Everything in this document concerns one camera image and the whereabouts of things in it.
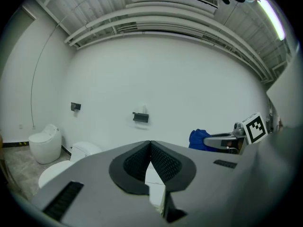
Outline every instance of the ceiling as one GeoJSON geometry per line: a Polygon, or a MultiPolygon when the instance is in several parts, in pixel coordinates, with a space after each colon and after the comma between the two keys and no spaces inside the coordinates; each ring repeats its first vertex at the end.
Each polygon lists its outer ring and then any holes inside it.
{"type": "Polygon", "coordinates": [[[278,39],[256,1],[230,0],[231,3],[225,5],[217,0],[215,12],[184,5],[182,0],[36,1],[71,35],[65,42],[78,49],[122,35],[181,36],[233,55],[246,63],[263,83],[275,81],[275,68],[286,62],[286,43],[278,39]]]}

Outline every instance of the toilet paper holder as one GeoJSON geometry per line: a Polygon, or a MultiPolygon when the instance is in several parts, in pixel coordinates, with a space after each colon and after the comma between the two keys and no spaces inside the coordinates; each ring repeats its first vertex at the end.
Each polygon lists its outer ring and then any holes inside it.
{"type": "Polygon", "coordinates": [[[80,110],[80,109],[81,109],[81,104],[71,103],[71,110],[72,111],[80,110]]]}

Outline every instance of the ceiling light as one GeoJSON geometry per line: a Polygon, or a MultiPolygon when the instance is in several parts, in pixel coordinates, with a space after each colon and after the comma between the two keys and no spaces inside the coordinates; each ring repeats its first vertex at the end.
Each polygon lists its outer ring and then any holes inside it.
{"type": "Polygon", "coordinates": [[[270,6],[269,2],[266,1],[266,0],[259,0],[258,3],[264,9],[264,11],[266,12],[267,16],[269,17],[271,23],[275,27],[275,30],[276,30],[276,32],[279,36],[279,39],[284,40],[285,39],[285,33],[284,33],[284,30],[283,30],[283,27],[281,25],[281,22],[280,22],[278,16],[276,15],[275,11],[270,6]]]}

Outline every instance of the white wall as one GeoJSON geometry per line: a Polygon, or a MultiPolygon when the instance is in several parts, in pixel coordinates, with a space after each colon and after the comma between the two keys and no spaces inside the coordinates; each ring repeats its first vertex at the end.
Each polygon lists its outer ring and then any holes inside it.
{"type": "Polygon", "coordinates": [[[140,140],[188,147],[192,130],[232,131],[255,112],[268,116],[261,84],[234,59],[190,42],[124,38],[79,50],[65,79],[63,145],[104,150],[140,140]],[[70,110],[71,102],[81,110],[70,110]],[[132,112],[146,105],[148,124],[132,112]]]}
{"type": "Polygon", "coordinates": [[[66,33],[54,32],[41,55],[33,84],[35,66],[42,48],[55,27],[53,20],[31,2],[37,19],[26,29],[14,46],[0,78],[0,129],[4,142],[28,141],[47,124],[59,124],[62,82],[75,50],[64,44],[66,33]]]}

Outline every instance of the black baseboard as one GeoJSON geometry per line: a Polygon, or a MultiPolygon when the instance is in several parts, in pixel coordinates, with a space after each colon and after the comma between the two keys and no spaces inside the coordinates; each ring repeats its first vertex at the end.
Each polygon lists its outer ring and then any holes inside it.
{"type": "Polygon", "coordinates": [[[29,146],[29,142],[23,141],[23,142],[3,143],[3,148],[20,147],[20,146],[29,146]]]}
{"type": "Polygon", "coordinates": [[[69,154],[69,155],[71,156],[71,152],[69,152],[64,146],[61,146],[61,148],[62,148],[67,154],[69,154]]]}

